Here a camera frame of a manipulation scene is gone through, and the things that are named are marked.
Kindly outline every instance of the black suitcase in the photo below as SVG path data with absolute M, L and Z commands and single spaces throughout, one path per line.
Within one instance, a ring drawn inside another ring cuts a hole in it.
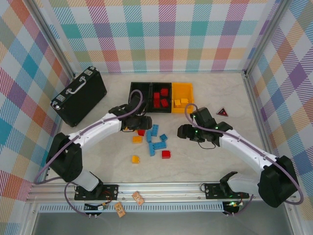
M 66 124 L 74 127 L 106 94 L 100 72 L 90 66 L 51 101 L 51 107 Z

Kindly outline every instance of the beige floor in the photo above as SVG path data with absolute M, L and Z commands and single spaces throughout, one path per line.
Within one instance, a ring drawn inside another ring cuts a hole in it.
M 217 122 L 226 121 L 244 138 L 262 147 L 245 87 L 239 73 L 189 73 L 189 74 L 114 74 L 103 75 L 108 94 L 75 128 L 66 124 L 61 131 L 65 134 L 82 129 L 100 119 L 116 105 L 127 101 L 132 81 L 191 82 L 194 99 L 198 107 L 207 107 Z M 225 107 L 229 117 L 215 115 Z M 234 154 L 222 148 L 201 149 L 197 143 L 177 137 L 177 129 L 186 124 L 183 114 L 147 114 L 154 124 L 159 124 L 159 134 L 168 136 L 168 150 L 172 157 L 161 158 L 161 150 L 150 157 L 148 144 L 133 144 L 134 133 L 117 133 L 95 144 L 83 156 L 86 169 L 103 182 L 192 182 L 217 181 L 230 171 L 254 174 L 252 168 Z M 140 157 L 140 164 L 132 164 L 132 155 Z M 49 178 L 56 176 L 50 172 Z

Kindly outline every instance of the yellow tray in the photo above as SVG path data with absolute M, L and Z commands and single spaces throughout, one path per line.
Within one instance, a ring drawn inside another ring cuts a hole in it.
M 180 82 L 173 82 L 172 83 L 172 113 L 182 114 L 185 112 L 185 108 L 175 108 L 175 100 L 182 98 L 187 98 L 188 103 L 194 103 L 194 95 L 193 95 L 193 88 L 192 83 L 180 83 Z M 187 112 L 190 114 L 194 110 L 193 106 L 189 106 Z

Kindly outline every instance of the suitcase handle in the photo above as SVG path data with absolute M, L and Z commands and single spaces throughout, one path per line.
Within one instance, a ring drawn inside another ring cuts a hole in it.
M 75 94 L 75 93 L 77 93 L 77 92 L 86 84 L 86 79 L 85 79 L 84 76 L 82 76 L 82 77 L 79 79 L 79 81 L 80 81 L 80 82 L 81 82 L 81 81 L 84 81 L 84 83 L 83 83 L 82 85 L 80 85 L 74 92 L 72 92 L 72 89 L 71 89 L 71 88 L 67 89 L 66 94 L 68 94 L 68 93 L 70 93 L 70 94 Z

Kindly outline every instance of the toy brick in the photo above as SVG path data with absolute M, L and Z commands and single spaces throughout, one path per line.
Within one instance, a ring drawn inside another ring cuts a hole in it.
M 149 143 L 149 152 L 150 152 L 150 156 L 154 156 L 156 154 L 155 148 L 154 148 L 154 144 L 153 143 Z
M 160 135 L 160 140 L 161 141 L 166 141 L 167 140 L 166 134 Z
M 155 92 L 153 95 L 154 99 L 160 99 L 160 93 L 159 92 Z
M 146 138 L 147 138 L 147 142 L 148 142 L 148 143 L 151 143 L 151 141 L 152 141 L 151 130 L 148 130 L 148 131 L 147 131 Z
M 180 108 L 180 100 L 176 99 L 174 100 L 175 108 Z
M 171 158 L 171 152 L 169 150 L 162 151 L 162 159 L 169 159 Z
M 168 102 L 167 102 L 166 99 L 162 99 L 161 100 L 161 104 L 162 104 L 163 108 L 167 108 L 168 107 Z
M 166 142 L 153 143 L 154 150 L 166 148 Z
M 138 130 L 138 135 L 145 136 L 146 130 Z
M 161 107 L 160 106 L 160 100 L 159 99 L 153 100 L 153 106 L 155 109 L 159 109 Z
M 161 96 L 168 96 L 168 89 L 167 88 L 161 89 Z
M 181 98 L 181 99 L 180 99 L 180 102 L 181 102 L 182 104 L 188 104 L 188 99 L 186 99 L 186 98 Z
M 136 156 L 136 155 L 133 155 L 133 157 L 132 157 L 132 163 L 134 163 L 134 164 L 139 164 L 139 162 L 140 162 L 140 158 L 139 158 L 138 156 Z
M 142 136 L 133 136 L 133 143 L 142 143 Z
M 157 132 L 158 132 L 158 125 L 153 124 L 153 126 L 152 126 L 152 131 L 151 131 L 151 135 L 152 135 L 152 136 L 157 136 Z

